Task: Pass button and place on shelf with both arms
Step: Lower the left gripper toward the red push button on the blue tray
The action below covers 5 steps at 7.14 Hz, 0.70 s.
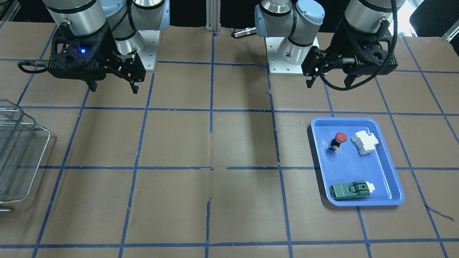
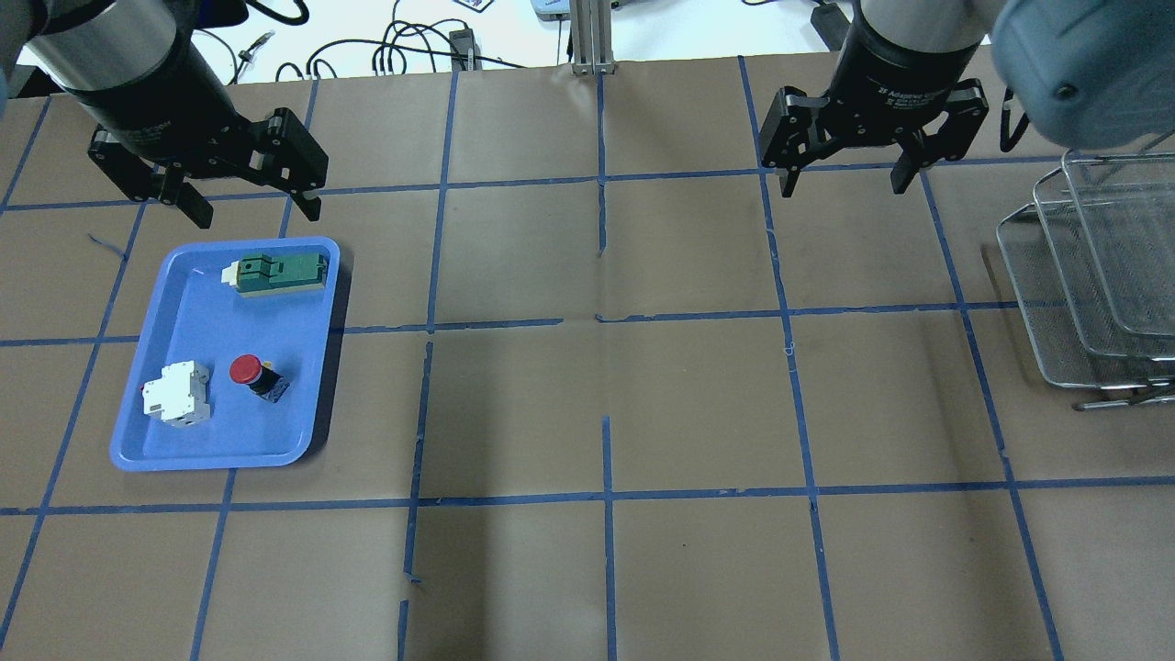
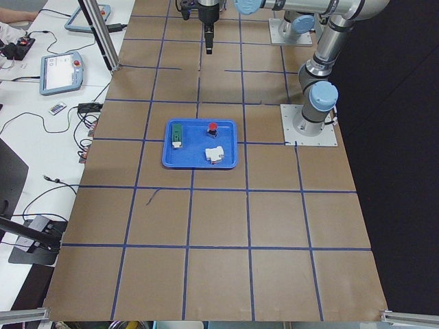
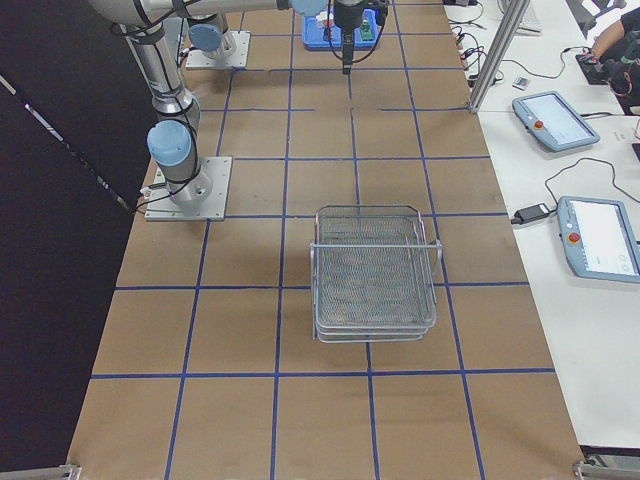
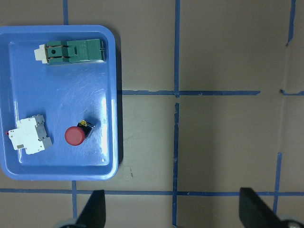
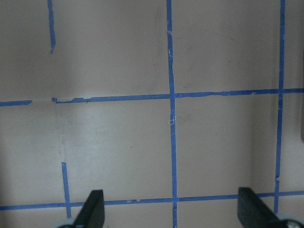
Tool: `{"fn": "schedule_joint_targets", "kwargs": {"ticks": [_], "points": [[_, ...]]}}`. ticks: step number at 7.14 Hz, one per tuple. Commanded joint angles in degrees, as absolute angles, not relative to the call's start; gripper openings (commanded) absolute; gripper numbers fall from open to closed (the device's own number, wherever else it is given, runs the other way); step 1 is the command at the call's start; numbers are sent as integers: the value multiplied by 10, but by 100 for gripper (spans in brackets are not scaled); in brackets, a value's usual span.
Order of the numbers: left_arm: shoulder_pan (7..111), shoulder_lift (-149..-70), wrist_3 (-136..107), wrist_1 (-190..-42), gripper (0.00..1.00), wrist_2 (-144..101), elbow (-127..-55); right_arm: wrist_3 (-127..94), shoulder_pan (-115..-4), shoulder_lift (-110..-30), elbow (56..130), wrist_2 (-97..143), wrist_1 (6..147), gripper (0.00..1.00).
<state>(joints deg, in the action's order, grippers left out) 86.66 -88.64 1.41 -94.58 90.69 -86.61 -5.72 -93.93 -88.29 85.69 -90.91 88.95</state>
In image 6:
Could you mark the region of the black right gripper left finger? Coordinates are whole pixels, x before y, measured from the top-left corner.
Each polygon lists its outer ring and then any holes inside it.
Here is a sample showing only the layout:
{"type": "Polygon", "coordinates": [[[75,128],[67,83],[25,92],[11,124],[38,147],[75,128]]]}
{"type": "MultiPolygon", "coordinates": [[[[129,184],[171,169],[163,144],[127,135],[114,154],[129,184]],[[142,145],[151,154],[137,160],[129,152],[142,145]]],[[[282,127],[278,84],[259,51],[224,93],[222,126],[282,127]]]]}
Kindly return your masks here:
{"type": "Polygon", "coordinates": [[[90,192],[86,202],[73,222],[73,228],[102,228],[105,222],[103,190],[90,192]]]}

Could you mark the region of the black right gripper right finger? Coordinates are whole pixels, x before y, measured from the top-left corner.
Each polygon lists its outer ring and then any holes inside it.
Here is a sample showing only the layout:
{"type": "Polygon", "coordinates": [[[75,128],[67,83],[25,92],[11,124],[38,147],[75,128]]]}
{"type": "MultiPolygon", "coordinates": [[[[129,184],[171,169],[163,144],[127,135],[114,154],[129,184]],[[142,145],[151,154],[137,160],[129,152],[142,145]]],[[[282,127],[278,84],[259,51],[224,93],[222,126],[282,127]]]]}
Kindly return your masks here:
{"type": "Polygon", "coordinates": [[[249,187],[238,188],[237,216],[244,228],[279,228],[280,219],[249,187]]]}

